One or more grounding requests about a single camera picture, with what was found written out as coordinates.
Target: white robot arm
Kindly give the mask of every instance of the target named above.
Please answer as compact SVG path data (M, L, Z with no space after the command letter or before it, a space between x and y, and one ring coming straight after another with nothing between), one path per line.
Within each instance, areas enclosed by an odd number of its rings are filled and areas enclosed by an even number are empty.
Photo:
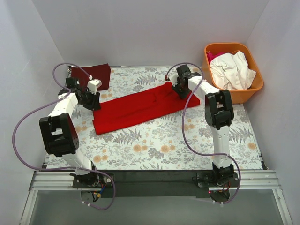
M66 87L71 89L71 93L68 95L67 90L61 90L58 98L63 99L56 104L48 117L41 118L39 121L48 154L61 157L72 167L94 169L93 163L78 150L79 140L71 116L77 104L81 104L89 110L101 108L99 103L100 94L97 93L97 88L101 85L100 80L94 79L88 81L86 88L80 88L77 78L70 77L66 79ZM89 186L93 186L98 180L96 173L83 170L76 170L72 176Z
M203 79L199 73L191 73L187 65L177 68L177 74L170 75L173 89L185 98ZM214 153L230 154L229 128L234 117L233 106L228 90L219 90L206 81L202 81L195 91L198 98L205 99L205 118L212 131ZM233 175L233 165L227 156L215 156L213 169L219 173L220 180Z

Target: table surface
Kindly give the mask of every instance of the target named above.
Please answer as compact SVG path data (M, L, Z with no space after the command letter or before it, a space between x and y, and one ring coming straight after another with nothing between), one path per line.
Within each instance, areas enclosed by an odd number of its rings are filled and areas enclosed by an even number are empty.
M165 83L168 67L116 67L111 69L109 90L101 91L100 102L137 93ZM234 105L230 127L230 152L241 169L262 169L260 153L243 105ZM182 111L148 122L96 135L93 114L76 106L72 122L84 155L97 169L118 170L200 170L211 169L212 157L192 153L181 131ZM213 140L204 118L204 101L187 109L185 131L190 145L201 153L213 153ZM61 158L50 155L47 168L68 166Z

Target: gray floor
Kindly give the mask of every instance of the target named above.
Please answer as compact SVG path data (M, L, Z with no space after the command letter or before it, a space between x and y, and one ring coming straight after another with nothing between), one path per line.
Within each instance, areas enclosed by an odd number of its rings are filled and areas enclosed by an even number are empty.
M98 211L81 204L80 191L39 191L30 224L283 224L272 190L240 190L224 207L191 198L120 197L110 209ZM105 206L109 201L100 199L97 204Z

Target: red cloth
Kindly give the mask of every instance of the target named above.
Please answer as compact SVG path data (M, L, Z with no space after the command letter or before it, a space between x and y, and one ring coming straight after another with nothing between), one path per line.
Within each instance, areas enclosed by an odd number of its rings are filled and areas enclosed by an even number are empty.
M93 67L83 67L83 69L89 74L93 76L93 79L99 79L102 82L102 85L98 88L98 90L107 90L109 87L109 80L111 77L111 68L108 64L103 64L99 66ZM81 69L73 67L71 77L76 77L79 79L79 86L86 87L88 85L88 77L87 75L81 71Z
M170 82L139 93L101 103L93 111L93 124L97 135L140 124L184 108L187 99L181 99ZM188 107L200 104L192 96Z
M210 52L206 53L207 59L208 59L208 63L210 64L210 62L211 62L214 58L216 58L216 57L218 57L218 56L220 56L220 55L223 55L223 54L225 54L225 53L224 53L224 52L220 52L220 53L218 53L218 54L216 54L216 55L213 55L213 54L211 54Z

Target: laundry basket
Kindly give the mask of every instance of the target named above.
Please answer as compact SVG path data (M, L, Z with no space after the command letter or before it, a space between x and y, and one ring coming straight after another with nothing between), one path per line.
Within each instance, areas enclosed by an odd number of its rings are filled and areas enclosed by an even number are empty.
M242 104L248 101L250 97L257 92L259 89L263 87L263 79L261 74L259 73L259 70L257 68L257 65L251 55L251 52L249 49L242 44L239 43L213 43L209 44L204 49L204 59L202 64L202 69L205 73L205 79L207 82L209 82L211 85L215 86L216 88L219 88L212 78L211 70L210 70L210 64L207 58L206 53L211 52L213 55L216 55L218 53L231 53L235 54L237 51L241 51L245 54L246 60L248 62L248 68L256 72L256 76L252 82L251 88L247 90L229 90L232 103L233 104Z

